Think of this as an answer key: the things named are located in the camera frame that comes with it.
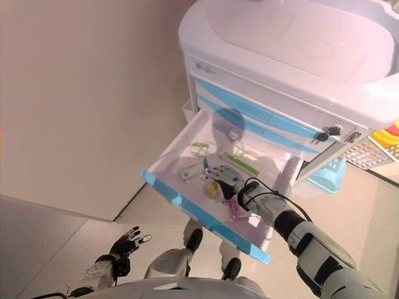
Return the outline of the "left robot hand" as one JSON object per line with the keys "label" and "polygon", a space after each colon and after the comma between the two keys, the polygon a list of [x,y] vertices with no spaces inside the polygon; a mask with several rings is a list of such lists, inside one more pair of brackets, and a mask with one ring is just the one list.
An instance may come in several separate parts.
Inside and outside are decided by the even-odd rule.
{"label": "left robot hand", "polygon": [[124,233],[111,247],[110,254],[118,258],[129,257],[139,247],[149,241],[150,234],[141,235],[139,226],[135,226]]}

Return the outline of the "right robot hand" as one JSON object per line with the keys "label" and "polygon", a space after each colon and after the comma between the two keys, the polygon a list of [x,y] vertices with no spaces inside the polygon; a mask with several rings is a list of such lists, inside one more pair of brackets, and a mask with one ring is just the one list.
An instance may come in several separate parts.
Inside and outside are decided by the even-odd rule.
{"label": "right robot hand", "polygon": [[231,166],[212,166],[207,158],[203,158],[203,167],[202,191],[213,201],[227,204],[243,187],[243,176]]}

